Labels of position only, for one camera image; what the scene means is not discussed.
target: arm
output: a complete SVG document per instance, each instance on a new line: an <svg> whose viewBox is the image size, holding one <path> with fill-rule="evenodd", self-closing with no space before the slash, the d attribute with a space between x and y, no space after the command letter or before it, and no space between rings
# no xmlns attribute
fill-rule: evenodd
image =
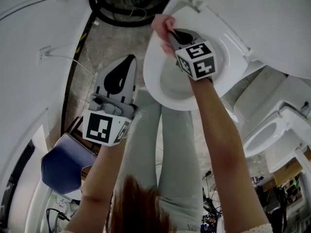
<svg viewBox="0 0 311 233"><path fill-rule="evenodd" d="M66 227L74 233L102 233L113 189L121 166L125 139L118 145L102 146L82 188L77 213Z"/></svg>
<svg viewBox="0 0 311 233"><path fill-rule="evenodd" d="M268 223L251 184L239 133L208 79L190 80L201 114L226 232Z"/></svg>

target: blue cushion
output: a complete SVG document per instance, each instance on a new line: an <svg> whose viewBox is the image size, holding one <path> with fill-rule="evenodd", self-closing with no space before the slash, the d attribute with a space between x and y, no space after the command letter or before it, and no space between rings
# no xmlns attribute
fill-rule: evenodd
<svg viewBox="0 0 311 233"><path fill-rule="evenodd" d="M69 134L64 134L41 160L42 181L59 194L81 187L82 169L94 164L95 155Z"/></svg>

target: jeans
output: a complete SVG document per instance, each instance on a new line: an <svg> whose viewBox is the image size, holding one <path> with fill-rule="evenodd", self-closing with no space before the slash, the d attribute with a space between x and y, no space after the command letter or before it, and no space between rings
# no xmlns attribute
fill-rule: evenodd
<svg viewBox="0 0 311 233"><path fill-rule="evenodd" d="M202 180L194 147L190 111L175 111L139 90L139 111L132 122L116 190L132 175L142 188L158 190L160 207L178 231L200 231L203 213ZM163 162L156 182L156 136L162 115Z"/></svg>

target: sleeve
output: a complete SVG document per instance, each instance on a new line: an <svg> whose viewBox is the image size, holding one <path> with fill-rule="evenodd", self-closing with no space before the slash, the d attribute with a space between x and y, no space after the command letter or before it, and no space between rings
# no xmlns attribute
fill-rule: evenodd
<svg viewBox="0 0 311 233"><path fill-rule="evenodd" d="M270 223L260 225L250 230L244 231L243 233L273 233Z"/></svg>

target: white wall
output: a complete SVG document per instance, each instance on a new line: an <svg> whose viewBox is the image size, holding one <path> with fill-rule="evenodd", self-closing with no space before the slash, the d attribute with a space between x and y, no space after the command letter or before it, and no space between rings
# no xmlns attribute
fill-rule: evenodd
<svg viewBox="0 0 311 233"><path fill-rule="evenodd" d="M44 191L41 191L39 196L43 194L47 197L51 194L51 190L41 181L40 160L43 156L43 151L35 149L17 183L8 218L8 228L11 233L30 232L26 229L27 218L34 218L35 216L36 218L32 219L32 224L28 224L28 228L32 227L32 232L36 232L39 224L36 219L40 218L38 214L42 213L41 208L44 205L41 197L39 200L38 196L34 196L35 191L42 186ZM35 204L36 210L31 210L33 204Z"/></svg>
<svg viewBox="0 0 311 233"><path fill-rule="evenodd" d="M37 0L0 0L0 18L31 1ZM88 0L48 0L0 21L0 198L38 128L43 125L49 149L60 135L71 60L38 64L38 51L51 45L52 54L73 57L90 13Z"/></svg>

